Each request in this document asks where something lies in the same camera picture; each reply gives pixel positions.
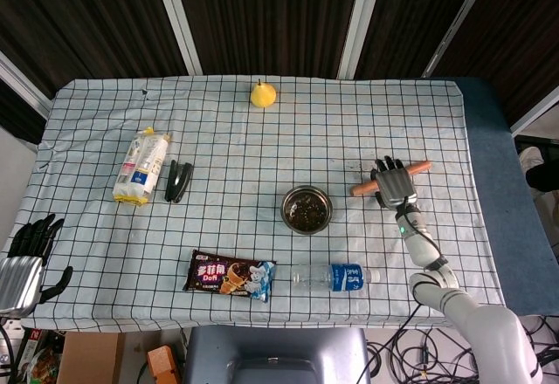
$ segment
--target robotic arm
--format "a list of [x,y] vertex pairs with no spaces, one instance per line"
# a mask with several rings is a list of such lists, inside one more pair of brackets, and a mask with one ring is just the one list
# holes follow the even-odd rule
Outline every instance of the robotic arm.
[[411,260],[424,269],[410,277],[413,298],[442,312],[470,343],[480,383],[538,384],[542,370],[516,315],[501,305],[480,305],[460,290],[458,280],[425,227],[411,178],[402,162],[376,160],[371,178],[381,206],[395,209]]

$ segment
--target pear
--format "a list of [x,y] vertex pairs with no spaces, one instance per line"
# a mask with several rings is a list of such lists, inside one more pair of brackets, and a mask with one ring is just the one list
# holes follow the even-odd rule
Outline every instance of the pear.
[[268,83],[262,83],[259,79],[257,85],[251,92],[251,102],[257,107],[268,107],[276,100],[276,89]]

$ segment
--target blue label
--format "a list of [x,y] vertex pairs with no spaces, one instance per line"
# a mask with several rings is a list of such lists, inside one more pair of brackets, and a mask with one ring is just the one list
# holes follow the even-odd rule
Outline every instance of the blue label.
[[363,288],[363,272],[358,264],[331,264],[332,291],[357,291]]
[[131,182],[140,183],[141,185],[145,185],[147,179],[148,179],[148,174],[147,173],[142,173],[142,172],[137,172],[136,171],[132,175]]

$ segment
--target metal bowl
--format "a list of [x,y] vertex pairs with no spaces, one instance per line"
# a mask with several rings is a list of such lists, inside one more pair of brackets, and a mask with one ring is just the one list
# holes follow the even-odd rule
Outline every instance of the metal bowl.
[[291,230],[310,236],[326,228],[332,218],[332,202],[323,190],[311,185],[291,189],[281,203],[281,218]]

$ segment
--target water bottle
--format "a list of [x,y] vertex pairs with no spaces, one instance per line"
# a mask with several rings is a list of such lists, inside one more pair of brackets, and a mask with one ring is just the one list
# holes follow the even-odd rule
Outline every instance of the water bottle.
[[330,291],[357,291],[379,282],[380,272],[359,264],[296,264],[291,268],[293,286]]

